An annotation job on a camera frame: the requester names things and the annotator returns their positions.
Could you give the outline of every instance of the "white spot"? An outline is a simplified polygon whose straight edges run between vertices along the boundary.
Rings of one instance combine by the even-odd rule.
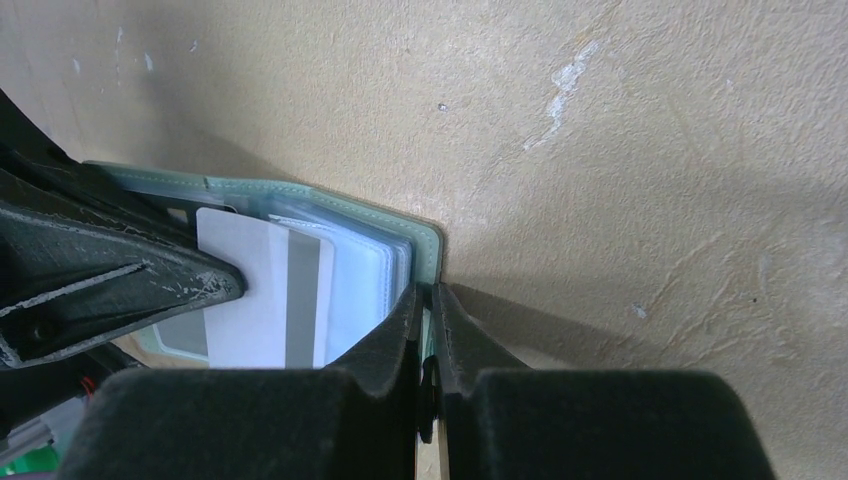
[[[589,42],[589,45],[586,45],[586,48],[574,56],[572,63],[551,75],[551,82],[559,89],[559,94],[551,100],[547,109],[548,116],[553,119],[553,125],[551,125],[551,128],[548,129],[542,138],[529,139],[524,142],[524,150],[530,150],[536,145],[553,138],[557,130],[562,126],[562,117],[565,114],[565,109],[568,107],[568,100],[574,96],[574,92],[577,90],[577,80],[586,71],[589,59],[600,49],[601,44],[592,40]]]
[[[648,312],[645,311],[645,308],[642,307],[642,305],[634,303],[630,306],[630,308],[633,309],[633,313],[635,313],[637,317],[641,319],[648,318]]]

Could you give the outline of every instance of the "gray stripe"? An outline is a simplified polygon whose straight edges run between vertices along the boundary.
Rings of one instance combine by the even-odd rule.
[[[289,231],[286,368],[312,368],[321,240]]]

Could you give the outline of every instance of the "wall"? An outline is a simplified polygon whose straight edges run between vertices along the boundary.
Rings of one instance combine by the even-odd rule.
[[[844,3],[13,0],[0,42],[72,156],[433,220],[529,361],[719,372],[783,478],[848,468]]]

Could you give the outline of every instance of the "light blue wallet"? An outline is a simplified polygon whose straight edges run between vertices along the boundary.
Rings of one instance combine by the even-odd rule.
[[[160,207],[185,201],[227,209],[332,241],[337,254],[327,362],[379,324],[409,280],[433,284],[439,278],[443,239],[437,228],[424,222],[296,183],[89,163],[101,167],[125,190]],[[361,281],[351,283],[350,278],[357,276]],[[351,285],[370,287],[351,289]],[[137,339],[151,353],[205,360],[202,312],[144,328]]]

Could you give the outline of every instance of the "beige surface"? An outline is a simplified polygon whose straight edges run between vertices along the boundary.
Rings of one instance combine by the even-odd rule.
[[[843,5],[7,0],[0,85],[75,158],[431,219],[522,355],[717,371],[783,478],[844,478]]]

